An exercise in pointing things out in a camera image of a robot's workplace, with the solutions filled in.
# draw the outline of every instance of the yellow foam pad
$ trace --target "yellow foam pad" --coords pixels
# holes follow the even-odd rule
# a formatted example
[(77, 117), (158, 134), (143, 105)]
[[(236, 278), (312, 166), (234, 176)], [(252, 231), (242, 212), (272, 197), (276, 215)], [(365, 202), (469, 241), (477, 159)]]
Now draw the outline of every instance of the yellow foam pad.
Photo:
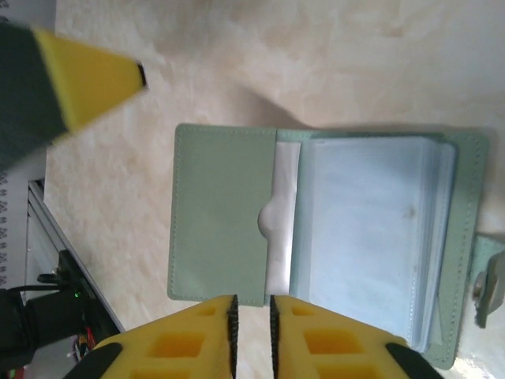
[(275, 304), (279, 379), (409, 379), (386, 349), (405, 340), (290, 296)]
[(145, 86), (136, 61), (33, 29), (71, 132), (119, 105)]
[(102, 379), (229, 379), (232, 300), (213, 298), (102, 341), (96, 348), (123, 347)]

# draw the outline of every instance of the card holder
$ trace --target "card holder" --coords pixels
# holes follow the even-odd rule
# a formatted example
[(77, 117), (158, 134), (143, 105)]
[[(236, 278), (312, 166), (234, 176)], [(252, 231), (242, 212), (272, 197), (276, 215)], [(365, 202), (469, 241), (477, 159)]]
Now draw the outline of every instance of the card holder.
[[(268, 291), (285, 291), (289, 288), (286, 270), (283, 279), (275, 272), (291, 265), (295, 257), (272, 257), (261, 233), (271, 240), (279, 230), (266, 225), (260, 232), (258, 226), (259, 214), (266, 205), (273, 207), (271, 213), (279, 204), (286, 206), (286, 199), (284, 203), (272, 202), (276, 143), (300, 146), (315, 138), (392, 136), (429, 137), (452, 144), (458, 151), (436, 303), (440, 337), (433, 339), (431, 333), (424, 354), (434, 366), (451, 367), (488, 150), (488, 142), (480, 133), (179, 126), (175, 139), (169, 296), (200, 301), (238, 294), (242, 304), (262, 306)], [(296, 193), (297, 189), (291, 188), (291, 196), (293, 190)], [(290, 284), (296, 282), (296, 275), (291, 273)]]

